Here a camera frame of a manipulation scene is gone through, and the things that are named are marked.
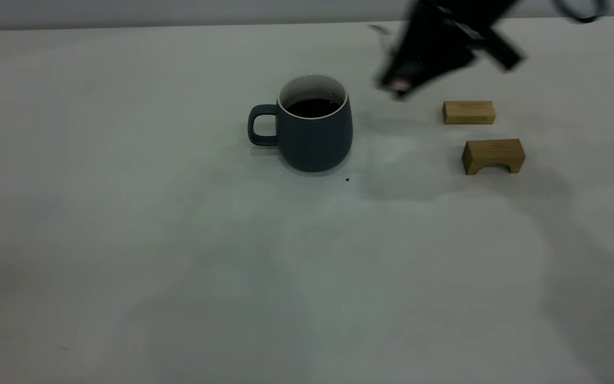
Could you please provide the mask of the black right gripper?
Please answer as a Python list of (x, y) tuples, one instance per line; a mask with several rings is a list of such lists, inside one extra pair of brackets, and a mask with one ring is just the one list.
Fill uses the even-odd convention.
[(455, 70), (469, 66), (483, 50), (504, 70), (523, 59), (493, 26), (514, 1), (418, 1), (412, 7), (400, 52), (383, 66), (377, 88), (397, 100)]

